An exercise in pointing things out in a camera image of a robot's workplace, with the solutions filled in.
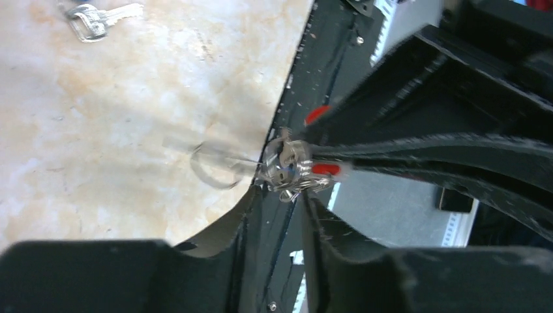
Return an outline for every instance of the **countertop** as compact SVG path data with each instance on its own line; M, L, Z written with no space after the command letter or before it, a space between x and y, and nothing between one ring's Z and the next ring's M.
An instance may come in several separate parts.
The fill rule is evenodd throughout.
M142 17L87 44L56 1L0 8L0 250L27 239L176 244L247 189L248 179L203 184L162 141L216 138L257 159L311 0L142 3Z

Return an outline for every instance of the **red tab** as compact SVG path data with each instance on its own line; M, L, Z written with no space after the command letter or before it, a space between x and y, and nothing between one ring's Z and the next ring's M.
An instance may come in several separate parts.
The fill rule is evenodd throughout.
M340 173L341 169L339 165L336 164L315 164L313 165L313 168L311 169L313 174L320 174L320 175L332 175L336 176Z
M305 118L305 125L313 123L319 116L323 115L326 111L330 110L330 106L320 106L315 110L311 111Z
M526 5L542 11L551 11L553 0L526 0Z

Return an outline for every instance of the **keychain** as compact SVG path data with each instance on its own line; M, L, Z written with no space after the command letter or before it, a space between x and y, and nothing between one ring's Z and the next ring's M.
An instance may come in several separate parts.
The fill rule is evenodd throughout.
M73 1L80 5L68 9L67 2L57 0L57 7L82 42L96 42L108 36L109 29L123 18L143 14L143 5L131 3L111 10L99 10L89 1Z
M343 168L343 164L314 165L308 144L302 140L292 140L287 128L282 128L280 136L267 144L261 162L242 158L222 143L203 142L190 147L174 138L165 138L162 145L191 153L192 171L213 188L234 188L244 176L249 175L267 183L270 190L280 192L279 198L283 202L294 201L307 188L319 192L330 187L336 181L331 170L336 166ZM234 179L231 182L219 181L211 177L204 166L231 172Z

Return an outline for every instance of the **small screw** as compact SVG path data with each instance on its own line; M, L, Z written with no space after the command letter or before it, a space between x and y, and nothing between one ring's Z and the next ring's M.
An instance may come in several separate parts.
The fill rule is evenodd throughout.
M267 305L267 307L269 308L269 311L274 312L274 311L277 310L277 303L276 302L271 302L271 303L269 303L269 305Z
M441 14L441 21L448 24L453 21L453 12L445 9Z

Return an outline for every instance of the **key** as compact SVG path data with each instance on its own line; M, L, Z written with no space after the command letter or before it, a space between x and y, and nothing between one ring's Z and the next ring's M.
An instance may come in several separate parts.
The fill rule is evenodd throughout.
M135 18L141 16L143 7L144 6L139 3L132 3L113 10L99 10L98 13L106 25L113 26L122 18Z
M69 19L71 27L82 42L96 42L108 35L108 28L115 25L122 18L141 16L143 5L133 3L124 5L113 10L98 10L93 5L79 5L65 14ZM82 29L76 20L84 24Z

